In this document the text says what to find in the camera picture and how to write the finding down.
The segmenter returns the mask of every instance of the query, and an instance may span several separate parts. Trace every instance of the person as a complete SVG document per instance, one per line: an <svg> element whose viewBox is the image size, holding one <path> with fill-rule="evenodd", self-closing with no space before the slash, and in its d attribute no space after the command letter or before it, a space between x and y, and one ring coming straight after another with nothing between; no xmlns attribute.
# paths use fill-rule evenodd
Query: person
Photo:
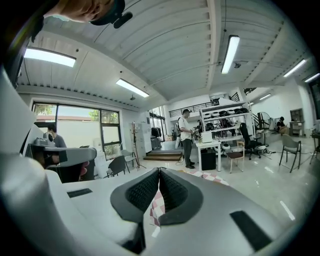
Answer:
<svg viewBox="0 0 320 256"><path fill-rule="evenodd" d="M185 109L182 112L182 117L179 118L179 129L181 131L181 141L183 143L183 151L184 151L184 159L185 159L185 167L189 169L194 169L193 166L195 163L190 161L191 155L191 146L192 146L192 138L195 132L191 130L191 127L187 121L188 117L190 116L190 111Z"/></svg>
<svg viewBox="0 0 320 256"><path fill-rule="evenodd" d="M289 128L285 125L284 120L284 117L281 116L280 121L276 123L277 130L280 134L289 134Z"/></svg>
<svg viewBox="0 0 320 256"><path fill-rule="evenodd" d="M64 21L91 23L96 26L112 23L115 28L130 19L123 19L122 16L125 0L32 0L19 3L9 1L6 4L9 5L6 10L14 10L14 13L7 11L3 14L6 29L1 38L0 56L4 56L4 68L14 87L29 39L34 42L44 26L45 18L53 16Z"/></svg>
<svg viewBox="0 0 320 256"><path fill-rule="evenodd" d="M48 133L51 133L53 136L53 142L57 148L66 148L66 143L64 138L57 134L57 127L54 123L48 125Z"/></svg>

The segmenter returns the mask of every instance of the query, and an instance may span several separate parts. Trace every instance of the reflective floor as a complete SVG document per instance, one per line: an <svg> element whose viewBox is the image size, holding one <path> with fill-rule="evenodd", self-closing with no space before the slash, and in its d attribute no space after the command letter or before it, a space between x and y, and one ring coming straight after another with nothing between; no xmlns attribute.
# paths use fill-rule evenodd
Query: reflective floor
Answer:
<svg viewBox="0 0 320 256"><path fill-rule="evenodd" d="M233 165L230 174L230 160L226 157L221 159L221 172L216 170L206 171L219 175L231 187L238 190L260 206L264 207L273 214L284 229L290 227L294 223L302 220L310 211L312 202L316 199L316 190L320 186L320 157L313 158L310 164L311 156L314 151L314 141L309 138L294 138L296 141L302 142L301 164L298 169L298 158L295 161L294 169L290 173L294 155L288 155L286 162L283 156L281 165L279 166L282 141L272 142L268 150L275 152L265 154L260 159L256 155L252 155L252 160L245 157L244 172ZM175 141L164 142L164 148L170 150L174 147ZM199 169L198 149L192 148L191 160L196 162L195 170ZM174 170L187 170L185 164L180 165L176 162L165 161L141 161L147 169L153 167L166 167ZM129 175L135 177L136 169L133 169ZM152 242L152 234L155 236L156 227L149 224L149 213L145 215L145 232L148 243Z"/></svg>

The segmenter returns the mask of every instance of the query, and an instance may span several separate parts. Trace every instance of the white table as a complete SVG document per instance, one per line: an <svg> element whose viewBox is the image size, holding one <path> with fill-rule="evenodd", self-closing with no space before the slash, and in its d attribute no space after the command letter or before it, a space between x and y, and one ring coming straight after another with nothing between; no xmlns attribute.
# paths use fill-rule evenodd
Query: white table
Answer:
<svg viewBox="0 0 320 256"><path fill-rule="evenodd" d="M200 172L202 172L201 149L218 147L218 168L217 168L217 171L221 172L221 142L219 142L216 139L214 139L213 142L208 142L208 143L200 143L200 142L196 141L195 145L198 148L199 171Z"/></svg>

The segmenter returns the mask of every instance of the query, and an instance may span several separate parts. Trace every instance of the white t-shirt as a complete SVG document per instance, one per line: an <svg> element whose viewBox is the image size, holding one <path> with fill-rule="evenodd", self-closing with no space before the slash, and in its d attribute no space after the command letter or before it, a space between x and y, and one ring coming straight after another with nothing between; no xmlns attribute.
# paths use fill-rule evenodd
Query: white t-shirt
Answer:
<svg viewBox="0 0 320 256"><path fill-rule="evenodd" d="M186 119L184 119L183 117L181 117L179 119L179 127L180 128L185 128L187 130L191 130L191 127L190 127L190 124L188 123L188 121ZM191 140L191 133L190 132L185 132L185 131L182 131L181 132L181 141L184 141L185 139L189 139Z"/></svg>

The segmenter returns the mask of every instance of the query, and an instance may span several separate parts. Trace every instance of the ceiling light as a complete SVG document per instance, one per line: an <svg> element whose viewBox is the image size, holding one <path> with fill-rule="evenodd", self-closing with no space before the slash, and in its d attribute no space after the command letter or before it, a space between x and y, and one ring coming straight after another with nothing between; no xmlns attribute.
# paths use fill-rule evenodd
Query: ceiling light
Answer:
<svg viewBox="0 0 320 256"><path fill-rule="evenodd" d="M73 67L76 62L76 58L74 57L70 57L54 51L36 48L26 49L24 57L27 59L58 63L61 65L66 65L68 67Z"/></svg>
<svg viewBox="0 0 320 256"><path fill-rule="evenodd" d="M268 98L270 95L271 95L271 94L269 93L268 95L262 97L262 98L260 99L260 101L262 101L262 100L265 99L265 98Z"/></svg>
<svg viewBox="0 0 320 256"><path fill-rule="evenodd" d="M307 61L305 59L301 60L297 65L295 65L292 69L290 69L287 73L285 73L284 77L287 78L288 76L290 76L293 72L295 72L298 68L300 68L306 62Z"/></svg>
<svg viewBox="0 0 320 256"><path fill-rule="evenodd" d="M308 83L308 82L312 81L313 79L316 79L318 76L320 76L320 73L317 73L317 74L311 76L310 78L308 78L308 79L305 80L304 82L305 82L305 83Z"/></svg>
<svg viewBox="0 0 320 256"><path fill-rule="evenodd" d="M225 55L224 62L223 62L223 67L221 70L222 74L227 74L229 72L231 64L234 61L239 42L240 42L239 36L237 36L237 35L230 35L229 36L228 48L226 51L226 55Z"/></svg>
<svg viewBox="0 0 320 256"><path fill-rule="evenodd" d="M139 94L141 95L142 97L146 98L149 96L148 93L144 92L143 90L140 90L139 88L135 87L134 85L132 85L131 83L128 83L127 81L123 80L123 79L119 79L117 82L116 82L117 85L119 86L122 86L136 94Z"/></svg>

